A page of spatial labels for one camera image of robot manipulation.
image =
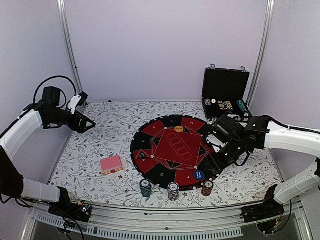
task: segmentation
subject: green chip stack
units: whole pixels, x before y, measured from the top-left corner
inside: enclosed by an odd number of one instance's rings
[[[168,198],[170,201],[176,201],[179,198],[179,184],[171,182],[168,185]]]
[[[140,190],[142,193],[142,196],[144,197],[150,197],[152,190],[151,190],[151,183],[148,179],[142,179],[140,181]]]

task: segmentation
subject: black cable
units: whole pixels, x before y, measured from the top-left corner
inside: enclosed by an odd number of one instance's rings
[[[245,159],[244,159],[243,163],[238,164],[238,163],[235,161],[235,162],[234,162],[234,164],[235,164],[236,166],[238,166],[238,167],[242,167],[243,165],[245,165],[245,164],[246,164],[246,162],[248,161],[248,159],[249,159],[250,155],[251,155],[251,153],[247,153],[247,154],[246,154],[246,157],[245,157]]]
[[[27,204],[25,201],[23,201],[22,199],[16,198],[16,199],[15,199],[15,202],[16,202],[19,206],[21,206],[21,207],[28,208],[28,209],[31,208],[31,206],[30,206],[29,204]]]
[[[60,92],[62,92],[62,94],[64,96],[64,104],[62,106],[58,107],[58,109],[62,109],[67,104],[67,96],[66,96],[65,92],[61,89],[60,89]]]
[[[277,230],[275,230],[274,232],[267,233],[267,235],[278,233],[278,232],[280,232],[282,229],[284,229],[284,228],[287,226],[287,224],[289,223],[289,220],[290,220],[290,218],[291,218],[291,215],[292,215],[292,201],[290,200],[290,213],[289,213],[288,219],[286,220],[285,224],[283,225],[282,228],[277,229]]]
[[[307,132],[307,133],[314,133],[314,134],[319,134],[320,135],[320,131],[314,131],[312,129],[308,129],[308,128],[302,128],[302,127],[297,127],[297,126],[288,126],[288,125],[285,125],[277,120],[275,120],[273,117],[271,116],[268,116],[268,115],[263,115],[262,116],[263,118],[267,118],[269,120],[271,120],[272,122],[278,124],[279,126],[283,127],[283,128],[286,128],[286,129],[291,129],[291,130],[297,130],[297,131],[302,131],[302,132]]]
[[[43,201],[42,203],[45,203],[49,206],[51,206],[51,204],[49,202]],[[74,221],[74,223],[77,225],[78,229],[80,230],[81,233],[81,237],[82,240],[85,240],[85,235],[84,232],[82,231],[82,228],[80,227],[79,223],[73,218],[71,217],[69,214],[67,214],[65,211],[63,211],[61,208],[57,207],[57,206],[53,206],[54,208],[58,209],[61,213],[63,213],[68,219],[71,219],[72,221]]]
[[[69,109],[68,109],[68,105],[69,105],[70,102],[71,102],[71,100],[69,100],[68,103],[66,104],[65,110],[69,110]]]
[[[0,194],[0,202],[2,203],[2,204],[6,204],[7,202],[9,202],[11,199],[13,199],[13,197],[9,197],[9,198],[7,198],[7,200],[3,200],[3,198],[2,198],[2,195]]]
[[[50,126],[49,129],[59,129],[59,128],[61,128],[61,127],[62,127],[62,125]]]
[[[52,77],[49,77],[49,78],[47,78],[46,80],[44,80],[44,81],[43,81],[42,83],[40,83],[40,85],[36,88],[36,90],[35,90],[35,92],[34,92],[34,96],[33,96],[33,102],[32,102],[33,104],[36,103],[37,93],[38,93],[39,89],[41,88],[41,86],[42,86],[43,84],[45,84],[46,82],[50,81],[51,79],[57,79],[57,78],[67,79],[67,80],[71,83],[71,85],[72,85],[72,87],[73,87],[74,95],[77,95],[76,86],[75,86],[74,82],[73,82],[70,78],[68,78],[68,77],[66,77],[66,76],[61,76],[61,75],[52,76]]]
[[[212,146],[215,146],[215,147],[219,148],[219,149],[222,149],[222,146],[220,146],[220,145],[214,144],[214,143],[212,143],[212,142],[210,142],[210,144],[211,144]]]
[[[64,224],[63,224],[63,227],[64,227],[64,235],[65,235],[69,240],[73,240],[73,239],[69,236],[69,233],[67,233],[67,225],[66,225],[66,223],[68,222],[67,219],[64,217],[63,220],[64,220]]]
[[[19,119],[14,120],[14,121],[10,124],[10,126],[8,126],[8,127],[3,131],[3,133],[1,133],[0,139],[2,139],[3,136],[4,136],[18,121],[19,121]]]
[[[259,213],[259,212],[255,212],[255,211],[245,211],[246,213],[252,213],[252,214],[255,214],[255,215],[260,215],[260,216],[267,216],[268,213],[267,212],[263,212],[263,213]],[[240,214],[240,218],[243,219],[245,217],[245,213],[241,213]]]

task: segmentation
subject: blue chip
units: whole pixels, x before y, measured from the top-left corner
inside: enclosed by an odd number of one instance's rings
[[[205,178],[205,174],[204,174],[203,171],[198,170],[198,171],[195,171],[195,173],[193,174],[193,177],[194,177],[196,180],[200,181],[200,180],[202,180],[202,179]]]

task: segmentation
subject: black briefcase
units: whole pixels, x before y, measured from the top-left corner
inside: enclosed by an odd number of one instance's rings
[[[223,114],[247,122],[252,116],[243,97],[250,73],[241,70],[216,68],[214,64],[205,69],[202,105],[209,121],[216,121]]]

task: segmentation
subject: robotic arm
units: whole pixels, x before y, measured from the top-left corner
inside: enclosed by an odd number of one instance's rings
[[[252,117],[246,127],[223,115],[210,133],[227,143],[214,153],[207,165],[213,174],[235,163],[244,153],[254,149],[284,149],[313,155],[316,161],[295,177],[273,185],[263,203],[242,208],[241,217],[253,222],[284,213],[283,204],[320,185],[320,131],[282,124],[269,116]]]
[[[55,129],[65,125],[80,134],[96,126],[92,120],[76,110],[86,101],[88,97],[86,93],[75,95],[66,110],[58,107],[60,93],[59,88],[45,87],[42,99],[36,104],[27,106],[0,136],[0,194],[15,199],[49,202],[51,203],[49,212],[62,216],[63,213],[72,215],[74,208],[79,209],[77,204],[71,203],[68,191],[65,188],[26,179],[13,165],[14,157],[20,147],[41,126],[44,129]],[[83,213],[84,216],[77,214],[75,218],[82,221],[89,219],[90,212],[83,211]]]

